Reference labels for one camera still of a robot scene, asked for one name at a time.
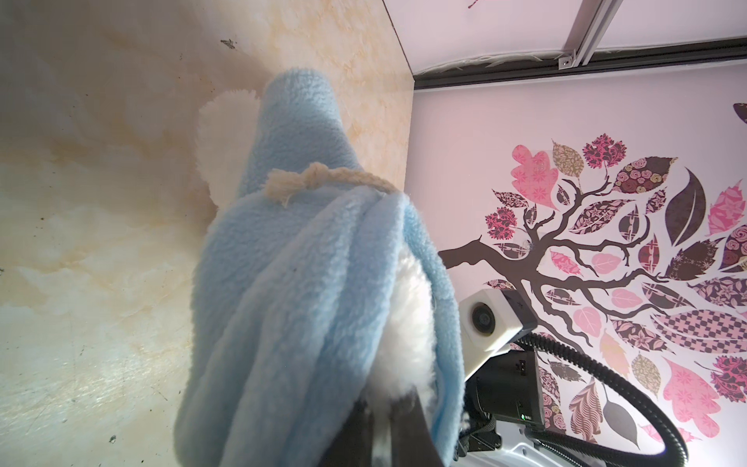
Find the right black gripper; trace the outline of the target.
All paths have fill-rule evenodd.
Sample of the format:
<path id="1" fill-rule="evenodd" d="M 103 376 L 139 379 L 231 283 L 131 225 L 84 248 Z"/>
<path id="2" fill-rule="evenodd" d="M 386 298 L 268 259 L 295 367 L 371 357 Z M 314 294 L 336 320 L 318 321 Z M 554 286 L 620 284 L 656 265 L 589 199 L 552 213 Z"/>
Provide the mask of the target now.
<path id="1" fill-rule="evenodd" d="M 467 379 L 467 426 L 459 433 L 455 457 L 499 453 L 511 441 L 545 430 L 546 416 L 537 355 L 511 350 L 486 361 Z"/>

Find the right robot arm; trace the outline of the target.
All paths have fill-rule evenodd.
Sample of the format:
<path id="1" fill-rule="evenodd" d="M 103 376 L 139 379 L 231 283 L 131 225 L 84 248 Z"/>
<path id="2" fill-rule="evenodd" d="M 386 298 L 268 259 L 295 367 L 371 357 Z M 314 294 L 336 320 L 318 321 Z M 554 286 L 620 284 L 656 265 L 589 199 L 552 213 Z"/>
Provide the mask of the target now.
<path id="1" fill-rule="evenodd" d="M 544 431 L 544 394 L 532 350 L 486 361 L 465 387 L 465 420 L 453 466 L 583 466 L 577 455 L 533 438 Z"/>

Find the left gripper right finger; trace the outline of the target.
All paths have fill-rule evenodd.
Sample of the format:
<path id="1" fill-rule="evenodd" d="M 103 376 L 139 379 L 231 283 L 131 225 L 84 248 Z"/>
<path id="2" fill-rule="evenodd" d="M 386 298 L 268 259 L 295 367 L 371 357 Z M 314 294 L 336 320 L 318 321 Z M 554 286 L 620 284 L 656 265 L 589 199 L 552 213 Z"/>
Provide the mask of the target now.
<path id="1" fill-rule="evenodd" d="M 394 401 L 388 413 L 393 467 L 443 467 L 415 389 Z"/>

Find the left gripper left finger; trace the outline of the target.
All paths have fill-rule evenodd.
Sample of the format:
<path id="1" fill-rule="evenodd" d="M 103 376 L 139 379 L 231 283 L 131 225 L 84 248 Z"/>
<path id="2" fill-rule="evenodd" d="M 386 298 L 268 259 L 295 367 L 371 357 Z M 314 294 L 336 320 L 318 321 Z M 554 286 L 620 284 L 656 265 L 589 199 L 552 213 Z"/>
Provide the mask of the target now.
<path id="1" fill-rule="evenodd" d="M 344 426 L 325 451 L 318 467 L 371 467 L 374 438 L 373 415 L 357 402 Z"/>

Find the light blue bear hoodie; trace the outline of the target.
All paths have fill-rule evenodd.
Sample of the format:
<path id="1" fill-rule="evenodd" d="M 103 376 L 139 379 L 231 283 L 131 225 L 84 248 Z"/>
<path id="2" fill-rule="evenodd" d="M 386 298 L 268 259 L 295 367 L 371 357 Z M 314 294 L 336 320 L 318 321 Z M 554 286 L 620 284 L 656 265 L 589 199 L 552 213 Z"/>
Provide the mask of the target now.
<path id="1" fill-rule="evenodd" d="M 237 199 L 196 266 L 192 368 L 174 428 L 183 466 L 317 466 L 357 402 L 372 465 L 391 465 L 388 409 L 366 401 L 407 246 L 431 282 L 438 405 L 427 423 L 451 463 L 465 385 L 457 301 L 416 209 L 367 173 L 329 82 L 277 76 L 262 99 Z"/>

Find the white teddy bear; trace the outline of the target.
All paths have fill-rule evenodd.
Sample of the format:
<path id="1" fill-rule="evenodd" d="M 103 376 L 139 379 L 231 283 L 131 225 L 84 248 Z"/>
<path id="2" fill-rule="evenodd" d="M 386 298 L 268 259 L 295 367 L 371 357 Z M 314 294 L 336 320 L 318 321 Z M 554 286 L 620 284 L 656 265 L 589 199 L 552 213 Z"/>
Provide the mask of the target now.
<path id="1" fill-rule="evenodd" d="M 200 108 L 196 167 L 221 218 L 237 199 L 249 161 L 261 101 L 254 91 L 226 91 Z M 435 389 L 435 321 L 431 282 L 407 246 L 398 257 L 390 313 L 364 396 L 381 414 L 410 390 L 418 393 L 430 423 L 438 405 Z"/>

